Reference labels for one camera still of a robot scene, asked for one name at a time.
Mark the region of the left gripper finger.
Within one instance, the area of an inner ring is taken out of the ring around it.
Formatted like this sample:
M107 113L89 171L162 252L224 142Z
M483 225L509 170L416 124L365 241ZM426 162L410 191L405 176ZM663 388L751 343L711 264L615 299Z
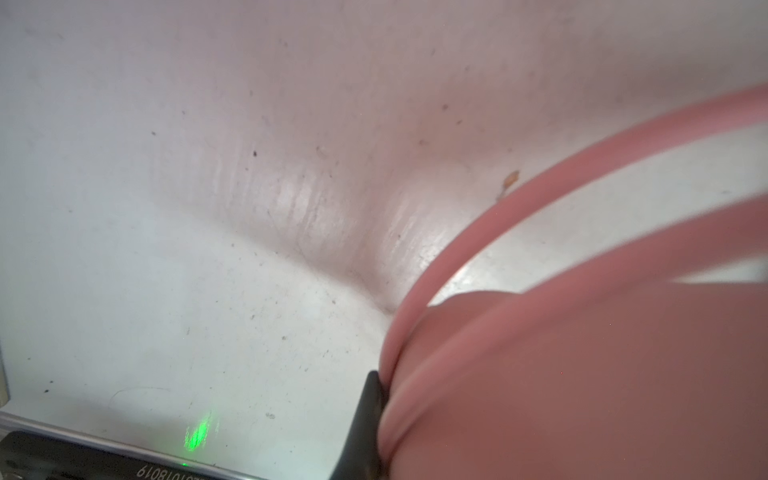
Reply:
M378 371L370 371L339 460L330 480L379 480L383 478L383 462L378 453L377 433L387 394Z

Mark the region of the pink cat-ear headphones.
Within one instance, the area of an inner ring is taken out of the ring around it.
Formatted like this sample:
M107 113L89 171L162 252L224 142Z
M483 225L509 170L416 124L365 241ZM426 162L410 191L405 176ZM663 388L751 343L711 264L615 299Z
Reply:
M660 283L480 364L394 479L763 479L767 288Z

